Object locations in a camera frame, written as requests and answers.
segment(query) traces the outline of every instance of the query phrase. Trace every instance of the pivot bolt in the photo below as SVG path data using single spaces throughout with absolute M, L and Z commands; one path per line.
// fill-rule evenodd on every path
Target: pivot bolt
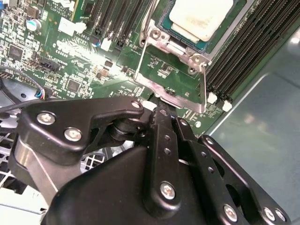
M 271 221 L 275 221 L 275 216 L 274 216 L 274 214 L 272 213 L 271 210 L 269 210 L 267 207 L 265 207 L 263 209 L 263 211 L 266 214 L 267 218 L 269 218 Z
M 161 193 L 163 194 L 163 196 L 166 198 L 166 199 L 174 199 L 175 198 L 175 190 L 174 188 L 168 184 L 168 183 L 162 183 L 160 185 L 160 191 Z
M 286 218 L 284 217 L 284 215 L 283 215 L 283 213 L 281 212 L 281 211 L 279 211 L 279 210 L 275 210 L 275 212 L 276 212 L 276 214 L 277 214 L 277 216 L 282 220 L 282 221 L 286 221 Z
M 50 113 L 42 112 L 37 115 L 37 120 L 41 124 L 51 125 L 55 122 L 55 117 Z
M 231 221 L 238 221 L 238 215 L 230 205 L 224 205 L 224 212 Z
M 77 142 L 81 139 L 82 134 L 80 130 L 74 127 L 70 127 L 67 130 L 65 130 L 65 138 L 67 138 L 69 141 Z

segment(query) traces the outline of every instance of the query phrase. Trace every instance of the black dimm slot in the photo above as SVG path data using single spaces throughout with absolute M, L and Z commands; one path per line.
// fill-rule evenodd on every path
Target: black dimm slot
M 254 11 L 250 17 L 257 20 L 260 18 L 268 8 L 275 2 L 276 0 L 273 0 L 272 2 L 262 1 L 260 4 L 265 3 L 264 5 L 259 5 L 258 8 Z M 253 19 L 247 19 L 246 23 L 243 25 L 239 33 L 236 35 L 236 37 L 231 41 L 231 43 L 227 46 L 223 54 L 218 58 L 218 60 L 210 67 L 208 70 L 207 76 L 207 84 L 211 84 L 217 77 L 218 74 L 222 68 L 225 67 L 225 65 L 229 62 L 232 55 L 238 50 L 239 45 L 243 43 L 243 41 L 247 38 L 249 33 L 254 28 L 255 23 L 253 22 Z
M 268 16 L 269 23 L 266 23 L 264 25 L 264 27 L 262 28 L 261 33 L 258 35 L 259 38 L 258 38 L 257 43 L 255 44 L 255 47 L 251 48 L 251 50 L 247 54 L 244 54 L 241 57 L 240 62 L 238 62 L 238 63 L 234 62 L 233 63 L 235 66 L 236 65 L 239 65 L 239 66 L 237 66 L 237 68 L 235 68 L 234 73 L 231 74 L 228 79 L 226 79 L 226 81 L 224 82 L 224 84 L 222 84 L 221 87 L 218 86 L 218 88 L 220 88 L 221 91 L 226 91 L 228 86 L 231 85 L 238 78 L 236 76 L 237 71 L 240 71 L 241 69 L 243 69 L 243 67 L 245 66 L 245 63 L 247 63 L 250 60 L 251 57 L 257 55 L 257 52 L 259 51 L 259 49 L 262 46 L 264 46 L 266 44 L 266 42 L 268 41 L 268 39 L 270 38 L 270 35 L 271 35 L 272 31 L 277 29 L 276 28 L 276 23 L 270 23 L 270 21 L 273 20 L 273 19 L 276 19 L 276 16 L 278 17 L 279 20 L 280 20 L 280 18 L 285 19 L 286 14 L 283 14 L 284 11 L 280 11 L 277 8 L 274 9 L 274 10 L 275 10 L 275 13 L 273 15 Z
M 132 0 L 123 1 L 123 4 L 119 10 L 118 16 L 115 20 L 115 23 L 113 24 L 112 28 L 110 29 L 110 31 L 113 31 L 114 35 L 116 35 L 119 32 L 121 25 L 124 22 L 124 17 L 128 10 L 128 6 L 131 4 L 131 2 L 132 2 Z
M 101 17 L 101 21 L 97 25 L 97 30 L 100 30 L 99 31 L 100 36 L 104 35 L 106 30 L 107 30 L 107 27 L 109 25 L 109 21 L 110 21 L 112 15 L 113 15 L 113 11 L 114 11 L 114 8 L 117 4 L 117 1 L 118 0 L 110 0 L 109 1 L 108 5 L 107 5 L 107 8 L 105 10 L 104 16 Z
M 97 1 L 96 6 L 94 7 L 93 12 L 90 16 L 90 21 L 88 21 L 88 24 L 87 24 L 88 27 L 91 28 L 95 24 L 95 21 L 97 20 L 97 18 L 100 15 L 100 10 L 103 6 L 103 2 L 104 2 L 104 0 L 98 0 Z
M 130 16 L 129 20 L 126 22 L 125 29 L 120 34 L 120 38 L 121 38 L 122 42 L 125 42 L 126 38 L 130 34 L 131 29 L 132 29 L 132 27 L 135 24 L 137 16 L 139 15 L 139 13 L 141 11 L 144 2 L 145 2 L 145 0 L 138 0 L 137 1 L 137 4 L 135 5 L 135 7 L 134 7 L 134 9 L 133 9 L 133 11 L 131 13 L 131 16 Z
M 270 25 L 270 22 L 274 18 L 274 14 L 279 12 L 279 9 L 282 8 L 282 6 L 286 3 L 287 1 L 278 1 L 276 4 L 274 4 L 269 11 L 266 13 L 268 16 L 264 16 L 264 18 L 261 18 L 261 22 L 259 26 L 256 26 L 250 36 L 247 37 L 247 41 L 243 43 L 243 45 L 239 48 L 239 50 L 235 53 L 235 56 L 231 59 L 230 64 L 233 66 L 226 67 L 225 70 L 220 71 L 222 74 L 225 76 L 223 79 L 218 79 L 217 82 L 214 82 L 214 88 L 221 90 L 220 86 L 222 85 L 223 82 L 225 84 L 223 86 L 228 85 L 232 79 L 235 79 L 234 76 L 231 75 L 231 72 L 238 66 L 238 64 L 243 61 L 243 57 L 245 55 L 249 55 L 250 52 L 255 52 L 257 46 L 260 45 L 261 42 L 264 41 L 264 39 L 261 37 L 261 35 L 264 34 L 264 31 L 268 25 Z
M 244 82 L 244 80 L 247 78 L 247 76 L 251 73 L 252 69 L 255 68 L 259 64 L 259 62 L 264 58 L 264 56 L 269 52 L 269 50 L 271 50 L 274 47 L 277 40 L 290 28 L 290 26 L 298 19 L 299 16 L 300 16 L 300 7 L 297 9 L 296 12 L 289 14 L 288 21 L 281 23 L 281 25 L 284 25 L 284 27 L 282 28 L 282 31 L 280 32 L 280 34 L 274 33 L 273 40 L 268 42 L 268 44 L 266 45 L 265 48 L 260 49 L 262 51 L 259 54 L 260 57 L 253 57 L 251 59 L 251 61 L 248 63 L 248 65 L 245 68 L 243 68 L 243 70 L 240 71 L 240 73 L 238 75 L 238 77 L 239 77 L 238 80 L 236 80 L 235 83 L 232 83 L 231 86 L 228 87 L 226 90 L 229 95 L 233 94 L 236 91 L 236 89 L 238 88 L 238 86 Z

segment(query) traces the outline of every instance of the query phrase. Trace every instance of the black metal bracket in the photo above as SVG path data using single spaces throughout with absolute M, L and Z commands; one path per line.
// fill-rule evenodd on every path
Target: black metal bracket
M 9 164 L 17 178 L 47 196 L 47 225 L 85 224 L 86 215 L 89 224 L 291 223 L 215 140 L 197 140 L 173 107 L 153 101 L 154 111 L 129 97 L 45 102 L 23 110 Z M 55 121 L 41 123 L 40 113 Z M 67 138 L 69 128 L 79 138 Z M 135 147 L 77 174 L 83 154 L 125 140 Z

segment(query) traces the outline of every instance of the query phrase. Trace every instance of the integrated circuit chip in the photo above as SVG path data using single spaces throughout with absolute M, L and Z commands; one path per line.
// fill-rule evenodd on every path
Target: integrated circuit chip
M 14 60 L 21 61 L 23 55 L 23 50 L 14 46 L 10 45 L 9 51 L 8 51 L 8 56 Z
M 27 9 L 27 16 L 30 16 L 31 18 L 37 19 L 39 16 L 39 11 L 38 9 L 29 6 Z
M 77 92 L 80 87 L 80 83 L 77 83 L 76 81 L 69 80 L 67 83 L 67 90 L 72 92 Z

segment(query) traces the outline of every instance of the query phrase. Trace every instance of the surface-mount component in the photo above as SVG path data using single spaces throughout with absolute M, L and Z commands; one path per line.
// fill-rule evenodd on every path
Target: surface-mount component
M 10 45 L 8 56 L 16 61 L 21 61 L 23 55 L 23 50 L 16 47 L 15 45 Z
M 39 10 L 37 8 L 29 6 L 27 9 L 27 16 L 29 16 L 33 19 L 38 19 Z
M 233 0 L 176 0 L 171 29 L 194 43 L 209 41 L 232 6 Z
M 67 90 L 69 90 L 69 91 L 77 92 L 79 87 L 80 87 L 80 83 L 73 81 L 71 79 L 67 83 Z

